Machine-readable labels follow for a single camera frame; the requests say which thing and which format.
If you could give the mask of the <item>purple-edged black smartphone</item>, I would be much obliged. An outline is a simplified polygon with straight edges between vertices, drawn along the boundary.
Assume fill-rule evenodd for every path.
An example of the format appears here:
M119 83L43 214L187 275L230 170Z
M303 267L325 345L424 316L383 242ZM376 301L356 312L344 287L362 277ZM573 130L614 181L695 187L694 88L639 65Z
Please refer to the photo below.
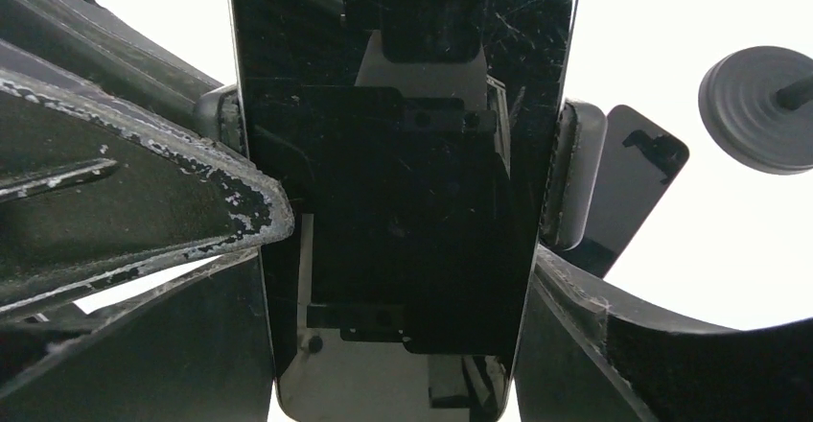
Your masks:
M688 146L628 105L615 106L581 242L558 254L605 277L690 157Z

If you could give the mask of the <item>black smartphone white edge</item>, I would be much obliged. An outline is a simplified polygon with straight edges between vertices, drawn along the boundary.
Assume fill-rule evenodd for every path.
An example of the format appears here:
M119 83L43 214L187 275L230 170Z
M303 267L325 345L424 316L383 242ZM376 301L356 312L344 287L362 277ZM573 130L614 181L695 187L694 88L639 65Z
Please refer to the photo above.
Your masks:
M287 417L503 415L573 1L231 0Z

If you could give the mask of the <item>black round-base phone stand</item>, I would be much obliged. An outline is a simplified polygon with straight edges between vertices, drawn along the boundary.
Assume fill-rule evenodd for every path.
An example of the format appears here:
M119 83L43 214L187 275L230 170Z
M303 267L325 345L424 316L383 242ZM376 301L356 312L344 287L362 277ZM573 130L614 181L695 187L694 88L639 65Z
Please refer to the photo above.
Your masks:
M812 58L778 46L736 51L701 80L698 108L714 142L762 173L812 169Z

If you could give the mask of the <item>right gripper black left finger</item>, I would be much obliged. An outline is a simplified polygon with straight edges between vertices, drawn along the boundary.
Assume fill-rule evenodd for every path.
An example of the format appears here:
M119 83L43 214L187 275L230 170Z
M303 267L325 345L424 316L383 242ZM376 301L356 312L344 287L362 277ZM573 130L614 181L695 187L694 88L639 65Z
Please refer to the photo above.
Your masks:
M1 324L5 421L264 421L272 358L254 250L87 314Z

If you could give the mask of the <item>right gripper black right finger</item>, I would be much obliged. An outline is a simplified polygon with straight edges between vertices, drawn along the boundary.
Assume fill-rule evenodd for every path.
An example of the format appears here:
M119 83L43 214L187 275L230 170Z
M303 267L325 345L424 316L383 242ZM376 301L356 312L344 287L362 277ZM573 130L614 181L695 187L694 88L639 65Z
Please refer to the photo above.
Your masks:
M515 386L524 421L808 421L812 323L704 322L539 247Z

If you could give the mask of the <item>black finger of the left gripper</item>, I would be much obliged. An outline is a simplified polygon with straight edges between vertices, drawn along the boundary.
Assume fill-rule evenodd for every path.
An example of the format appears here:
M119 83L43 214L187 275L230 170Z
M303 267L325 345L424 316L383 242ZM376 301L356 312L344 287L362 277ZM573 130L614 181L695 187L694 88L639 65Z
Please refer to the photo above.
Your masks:
M280 184L52 70L1 71L1 312L290 236Z
M96 0L1 0L1 38L196 133L220 130L221 87Z

